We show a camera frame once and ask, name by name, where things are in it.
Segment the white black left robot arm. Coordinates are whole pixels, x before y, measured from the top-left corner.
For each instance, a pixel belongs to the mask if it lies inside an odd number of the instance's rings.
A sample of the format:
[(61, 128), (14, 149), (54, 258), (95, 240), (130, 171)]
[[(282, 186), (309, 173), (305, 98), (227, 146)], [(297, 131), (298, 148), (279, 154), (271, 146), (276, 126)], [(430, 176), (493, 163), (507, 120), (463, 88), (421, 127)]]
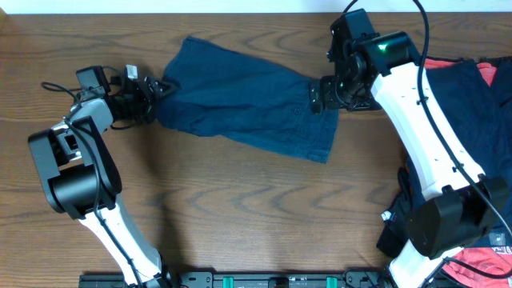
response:
[(70, 112), (28, 144), (46, 200), (91, 230), (118, 264), (126, 287), (179, 287), (158, 250), (126, 210), (122, 181), (102, 134), (113, 123), (148, 123), (175, 84), (147, 77), (80, 71)]

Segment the dark blue denim shorts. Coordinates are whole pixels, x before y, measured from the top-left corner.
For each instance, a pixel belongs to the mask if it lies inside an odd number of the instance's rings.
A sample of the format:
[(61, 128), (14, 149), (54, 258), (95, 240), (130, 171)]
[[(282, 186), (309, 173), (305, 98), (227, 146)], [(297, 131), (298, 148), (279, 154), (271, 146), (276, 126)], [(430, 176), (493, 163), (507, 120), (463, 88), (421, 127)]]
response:
[(165, 128), (221, 135), (312, 162), (329, 158), (338, 112), (312, 112), (314, 78), (193, 37), (183, 41), (163, 78), (178, 86), (156, 112)]

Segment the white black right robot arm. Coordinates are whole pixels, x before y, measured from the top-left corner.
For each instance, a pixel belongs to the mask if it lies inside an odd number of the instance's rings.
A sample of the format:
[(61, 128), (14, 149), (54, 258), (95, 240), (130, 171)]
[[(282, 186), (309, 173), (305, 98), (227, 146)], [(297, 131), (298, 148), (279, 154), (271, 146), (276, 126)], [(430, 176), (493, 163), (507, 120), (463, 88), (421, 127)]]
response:
[(310, 90), (313, 112), (384, 109), (417, 171), (424, 203), (405, 220), (406, 243), (383, 287), (424, 287), (457, 252), (488, 236), (508, 195), (487, 176), (449, 124), (425, 72), (425, 59), (403, 32), (333, 30), (335, 72)]

